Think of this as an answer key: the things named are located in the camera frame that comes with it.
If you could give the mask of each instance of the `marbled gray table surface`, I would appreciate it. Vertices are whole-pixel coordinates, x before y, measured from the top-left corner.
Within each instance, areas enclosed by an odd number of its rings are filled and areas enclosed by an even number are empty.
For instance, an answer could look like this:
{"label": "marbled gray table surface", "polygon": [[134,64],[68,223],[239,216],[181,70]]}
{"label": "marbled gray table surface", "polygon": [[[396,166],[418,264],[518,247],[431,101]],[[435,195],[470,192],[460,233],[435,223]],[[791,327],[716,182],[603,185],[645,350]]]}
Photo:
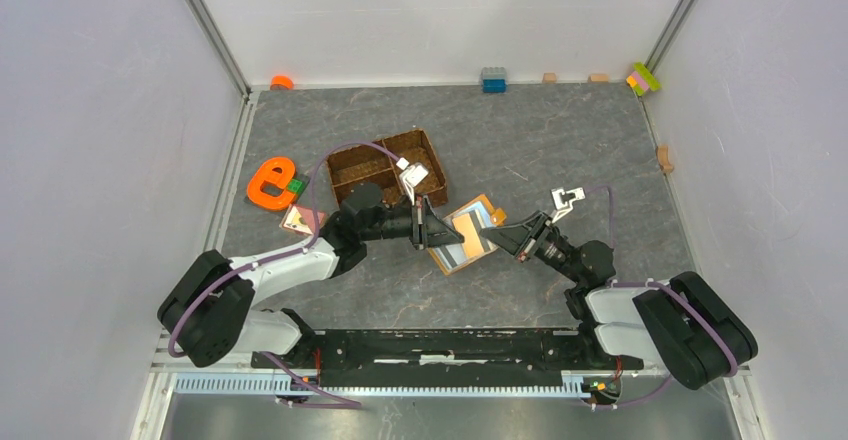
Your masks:
{"label": "marbled gray table surface", "polygon": [[[258,99],[226,256],[273,250],[304,237],[280,229],[282,215],[246,199],[268,158],[286,156],[306,172],[330,147],[422,128],[448,179],[448,214],[485,193],[517,222],[553,209],[555,187],[611,185],[616,196],[618,277],[668,278],[691,269],[679,219],[657,165],[641,104],[625,84],[404,87],[263,92]],[[325,166],[313,181],[319,208],[337,209]],[[309,196],[298,202],[311,205]],[[577,202],[557,225],[572,244],[607,241],[607,196]],[[538,260],[519,264],[495,252],[444,276],[426,252],[398,239],[372,242],[350,272],[269,299],[314,328],[573,326],[562,292],[572,283]]]}

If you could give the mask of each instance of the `orange plastic object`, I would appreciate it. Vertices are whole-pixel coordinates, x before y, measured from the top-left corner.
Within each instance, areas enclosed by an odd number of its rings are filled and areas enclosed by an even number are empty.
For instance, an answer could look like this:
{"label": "orange plastic object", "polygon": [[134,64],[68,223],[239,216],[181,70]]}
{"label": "orange plastic object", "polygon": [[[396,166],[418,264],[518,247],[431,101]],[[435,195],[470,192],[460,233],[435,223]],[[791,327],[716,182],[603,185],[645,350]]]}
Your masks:
{"label": "orange plastic object", "polygon": [[285,75],[277,75],[271,79],[271,90],[291,90],[292,88],[294,88],[294,82]]}
{"label": "orange plastic object", "polygon": [[[247,198],[272,212],[285,210],[296,196],[294,192],[286,190],[286,186],[294,178],[294,173],[294,162],[286,157],[274,157],[267,160],[247,184]],[[282,193],[271,195],[265,192],[269,186],[277,187]]]}

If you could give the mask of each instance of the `white wall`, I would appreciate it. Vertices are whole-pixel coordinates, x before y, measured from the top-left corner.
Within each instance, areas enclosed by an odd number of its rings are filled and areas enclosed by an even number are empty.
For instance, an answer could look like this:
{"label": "white wall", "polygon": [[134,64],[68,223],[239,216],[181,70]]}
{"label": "white wall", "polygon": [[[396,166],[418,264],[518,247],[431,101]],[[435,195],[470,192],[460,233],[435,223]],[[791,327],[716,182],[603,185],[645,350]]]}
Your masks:
{"label": "white wall", "polygon": [[0,0],[0,438],[127,438],[239,98],[183,0]]}
{"label": "white wall", "polygon": [[648,101],[772,438],[844,438],[848,0],[699,0]]}
{"label": "white wall", "polygon": [[677,0],[205,0],[247,80],[297,84],[476,82],[556,72],[623,78]]}

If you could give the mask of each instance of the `gray floor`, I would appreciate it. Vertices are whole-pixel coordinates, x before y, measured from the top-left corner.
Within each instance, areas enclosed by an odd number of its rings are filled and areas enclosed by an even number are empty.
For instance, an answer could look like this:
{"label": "gray floor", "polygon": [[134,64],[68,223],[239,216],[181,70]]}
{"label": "gray floor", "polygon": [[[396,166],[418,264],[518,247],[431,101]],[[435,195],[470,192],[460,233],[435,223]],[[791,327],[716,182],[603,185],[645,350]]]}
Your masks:
{"label": "gray floor", "polygon": [[[610,184],[616,195],[619,277],[667,278],[691,269],[679,220],[642,107],[624,84],[514,85],[503,95],[479,87],[295,90],[258,100],[223,253],[255,254],[302,238],[280,215],[244,197],[266,159],[287,156],[306,171],[328,148],[423,128],[444,165],[451,212],[485,193],[507,223],[553,208],[550,190]],[[326,168],[316,193],[337,208]],[[577,203],[558,225],[573,243],[608,238],[607,198]],[[445,277],[405,240],[372,243],[347,274],[284,292],[273,307],[294,308],[316,328],[569,326],[562,291],[570,281],[539,261],[496,252]]]}
{"label": "gray floor", "polygon": [[[634,396],[656,379],[627,379]],[[178,395],[163,439],[622,439],[739,438],[724,388],[672,385],[649,404],[592,413],[563,399],[359,398],[362,411],[302,410],[268,397]]]}

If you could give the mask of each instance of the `wall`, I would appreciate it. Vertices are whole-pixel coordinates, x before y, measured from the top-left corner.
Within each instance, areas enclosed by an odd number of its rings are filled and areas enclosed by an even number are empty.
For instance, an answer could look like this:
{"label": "wall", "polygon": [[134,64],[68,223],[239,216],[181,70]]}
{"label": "wall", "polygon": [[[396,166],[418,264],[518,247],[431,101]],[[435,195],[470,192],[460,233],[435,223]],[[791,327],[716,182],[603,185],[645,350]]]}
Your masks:
{"label": "wall", "polygon": [[706,278],[760,343],[772,438],[843,438],[848,0],[699,0],[648,101]]}
{"label": "wall", "polygon": [[247,80],[385,85],[474,83],[543,72],[623,78],[644,61],[677,0],[205,0]]}
{"label": "wall", "polygon": [[0,46],[0,438],[127,438],[240,100],[183,0],[0,0]]}

